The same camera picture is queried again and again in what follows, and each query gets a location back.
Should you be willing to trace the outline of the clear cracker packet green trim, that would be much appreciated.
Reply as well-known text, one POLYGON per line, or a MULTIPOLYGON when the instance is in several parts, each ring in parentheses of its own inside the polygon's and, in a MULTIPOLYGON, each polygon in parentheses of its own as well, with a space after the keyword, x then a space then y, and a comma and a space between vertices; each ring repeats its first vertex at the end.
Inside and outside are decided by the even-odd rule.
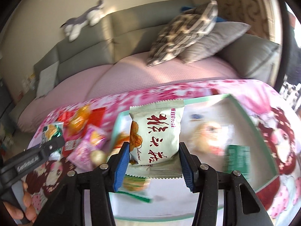
POLYGON ((153 199, 148 192, 150 182, 150 178, 125 175, 117 193, 128 195, 141 202, 151 203, 153 199))

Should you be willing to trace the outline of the steamed cake clear packet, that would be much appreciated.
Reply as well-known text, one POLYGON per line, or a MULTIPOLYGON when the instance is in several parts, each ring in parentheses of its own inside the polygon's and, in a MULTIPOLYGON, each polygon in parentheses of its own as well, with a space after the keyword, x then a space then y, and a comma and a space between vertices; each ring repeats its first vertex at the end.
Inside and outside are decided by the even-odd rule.
POLYGON ((198 153, 223 156, 226 147, 233 140, 234 134, 233 124, 195 121, 188 134, 188 147, 198 153))

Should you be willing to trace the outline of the white peach crisp packet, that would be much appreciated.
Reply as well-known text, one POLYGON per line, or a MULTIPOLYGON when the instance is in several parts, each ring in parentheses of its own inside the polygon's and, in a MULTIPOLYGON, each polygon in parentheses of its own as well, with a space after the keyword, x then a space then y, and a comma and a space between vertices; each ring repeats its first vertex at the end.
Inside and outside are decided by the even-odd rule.
POLYGON ((130 107, 127 175, 154 179, 182 176, 178 151, 184 108, 183 99, 130 107))

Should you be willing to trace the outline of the green snack packet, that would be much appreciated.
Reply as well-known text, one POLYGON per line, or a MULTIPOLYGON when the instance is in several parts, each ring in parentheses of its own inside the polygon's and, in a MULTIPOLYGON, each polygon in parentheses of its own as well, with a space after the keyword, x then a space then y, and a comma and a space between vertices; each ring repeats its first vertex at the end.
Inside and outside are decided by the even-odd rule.
POLYGON ((238 170, 249 181, 251 171, 251 151, 249 146, 233 145, 227 146, 224 152, 223 172, 231 173, 238 170))

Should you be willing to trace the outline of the red patterned packet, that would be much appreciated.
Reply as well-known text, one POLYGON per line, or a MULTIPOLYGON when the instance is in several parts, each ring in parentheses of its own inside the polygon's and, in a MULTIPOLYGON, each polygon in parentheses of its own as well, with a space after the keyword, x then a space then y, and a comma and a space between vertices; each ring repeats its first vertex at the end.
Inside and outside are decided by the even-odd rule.
POLYGON ((88 118, 87 124, 85 126, 85 131, 88 128, 88 125, 94 125, 96 127, 100 127, 102 125, 102 120, 105 114, 105 107, 97 108, 91 111, 91 114, 88 118))

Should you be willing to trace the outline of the orange bread packet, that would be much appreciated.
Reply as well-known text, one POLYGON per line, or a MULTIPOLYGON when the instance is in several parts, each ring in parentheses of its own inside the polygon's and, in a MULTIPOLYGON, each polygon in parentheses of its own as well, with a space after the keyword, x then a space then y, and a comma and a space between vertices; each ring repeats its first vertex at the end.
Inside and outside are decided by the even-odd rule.
POLYGON ((91 114, 90 105, 80 107, 71 118, 67 129, 69 135, 78 134, 86 125, 91 114))

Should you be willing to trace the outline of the red triangular snack packet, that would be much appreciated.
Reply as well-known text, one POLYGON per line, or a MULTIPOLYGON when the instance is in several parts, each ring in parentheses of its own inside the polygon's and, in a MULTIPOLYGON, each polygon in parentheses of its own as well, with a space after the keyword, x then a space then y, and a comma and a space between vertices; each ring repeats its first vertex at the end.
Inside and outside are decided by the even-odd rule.
POLYGON ((59 116, 57 118, 58 122, 62 122, 63 126, 66 127, 69 125, 72 117, 74 116, 75 111, 74 110, 67 110, 67 111, 60 111, 59 116))

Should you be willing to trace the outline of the yellow jelly cup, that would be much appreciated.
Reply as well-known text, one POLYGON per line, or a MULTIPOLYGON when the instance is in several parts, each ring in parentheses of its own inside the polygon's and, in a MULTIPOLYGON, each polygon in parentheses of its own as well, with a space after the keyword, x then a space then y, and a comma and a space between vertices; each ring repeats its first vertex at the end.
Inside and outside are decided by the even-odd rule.
POLYGON ((96 168, 107 161, 107 155, 102 150, 93 150, 90 153, 90 161, 93 168, 96 168))

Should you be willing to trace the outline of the purple yellow snack packet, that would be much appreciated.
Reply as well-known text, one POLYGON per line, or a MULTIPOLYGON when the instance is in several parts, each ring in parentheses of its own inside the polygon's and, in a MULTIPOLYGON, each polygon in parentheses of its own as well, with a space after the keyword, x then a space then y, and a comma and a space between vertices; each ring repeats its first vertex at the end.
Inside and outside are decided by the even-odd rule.
POLYGON ((103 129, 89 124, 83 140, 100 150, 107 142, 107 133, 103 129))

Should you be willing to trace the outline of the mint green cardboard tray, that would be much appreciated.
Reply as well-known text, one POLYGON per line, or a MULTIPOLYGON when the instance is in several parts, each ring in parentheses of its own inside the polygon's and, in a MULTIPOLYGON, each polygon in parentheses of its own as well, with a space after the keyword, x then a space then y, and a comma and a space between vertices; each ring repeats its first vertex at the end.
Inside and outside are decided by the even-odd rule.
MULTIPOLYGON (((249 146, 251 158, 247 181, 255 192, 261 191, 279 175, 275 162, 270 155, 260 132, 247 116, 238 101, 230 94, 191 98, 185 100, 185 110, 181 121, 180 141, 189 152, 198 156, 202 163, 217 171, 223 171, 224 157, 197 151, 190 138, 199 124, 196 117, 203 121, 233 125, 230 144, 249 146)), ((116 219, 164 222, 193 218, 198 202, 198 194, 191 193, 183 178, 152 179, 147 190, 150 202, 142 202, 129 195, 112 193, 113 215, 116 219)))

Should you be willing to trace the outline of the pink swiss roll packet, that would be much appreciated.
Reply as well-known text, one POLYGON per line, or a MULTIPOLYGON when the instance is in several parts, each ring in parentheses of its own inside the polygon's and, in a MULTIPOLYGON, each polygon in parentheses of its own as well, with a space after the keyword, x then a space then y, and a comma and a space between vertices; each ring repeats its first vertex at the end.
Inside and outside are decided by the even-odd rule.
POLYGON ((67 160, 82 171, 91 171, 93 165, 90 155, 97 147, 87 141, 81 141, 80 144, 71 152, 67 160))

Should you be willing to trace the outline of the green white small packet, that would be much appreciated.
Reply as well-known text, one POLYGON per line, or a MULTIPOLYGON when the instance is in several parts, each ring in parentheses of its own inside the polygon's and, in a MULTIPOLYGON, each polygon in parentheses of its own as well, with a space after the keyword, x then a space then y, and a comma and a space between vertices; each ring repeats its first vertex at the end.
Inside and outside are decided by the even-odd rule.
MULTIPOLYGON (((59 121, 45 125, 42 130, 41 142, 39 147, 42 146, 44 143, 51 141, 52 139, 63 136, 63 125, 64 123, 59 121)), ((52 149, 52 153, 50 154, 49 160, 59 161, 61 159, 61 155, 62 147, 55 147, 52 149)))

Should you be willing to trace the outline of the light grey small cushion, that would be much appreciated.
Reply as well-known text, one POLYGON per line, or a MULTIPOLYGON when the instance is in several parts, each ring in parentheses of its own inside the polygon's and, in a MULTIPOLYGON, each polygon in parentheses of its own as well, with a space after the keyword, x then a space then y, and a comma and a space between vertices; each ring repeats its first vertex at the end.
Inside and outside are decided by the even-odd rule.
POLYGON ((42 70, 39 75, 39 83, 36 98, 46 96, 55 87, 59 61, 42 70))

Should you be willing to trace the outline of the pink cartoon printed blanket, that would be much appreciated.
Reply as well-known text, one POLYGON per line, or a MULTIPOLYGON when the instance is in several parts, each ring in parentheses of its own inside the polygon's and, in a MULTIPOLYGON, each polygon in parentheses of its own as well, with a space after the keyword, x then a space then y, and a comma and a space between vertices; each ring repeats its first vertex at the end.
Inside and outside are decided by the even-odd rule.
POLYGON ((258 80, 212 80, 178 83, 89 99, 104 108, 100 126, 116 138, 121 117, 131 106, 170 99, 192 103, 196 98, 232 95, 260 132, 262 142, 251 156, 259 159, 266 185, 254 185, 274 225, 289 225, 300 210, 300 119, 269 85, 258 80))

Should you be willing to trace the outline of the patterned beige curtain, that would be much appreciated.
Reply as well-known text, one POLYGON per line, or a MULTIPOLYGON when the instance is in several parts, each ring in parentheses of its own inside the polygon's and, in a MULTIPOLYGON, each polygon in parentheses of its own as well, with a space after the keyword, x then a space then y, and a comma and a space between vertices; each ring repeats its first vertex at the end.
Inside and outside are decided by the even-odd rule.
POLYGON ((228 21, 251 25, 249 33, 282 43, 282 19, 278 0, 216 0, 218 14, 228 21))

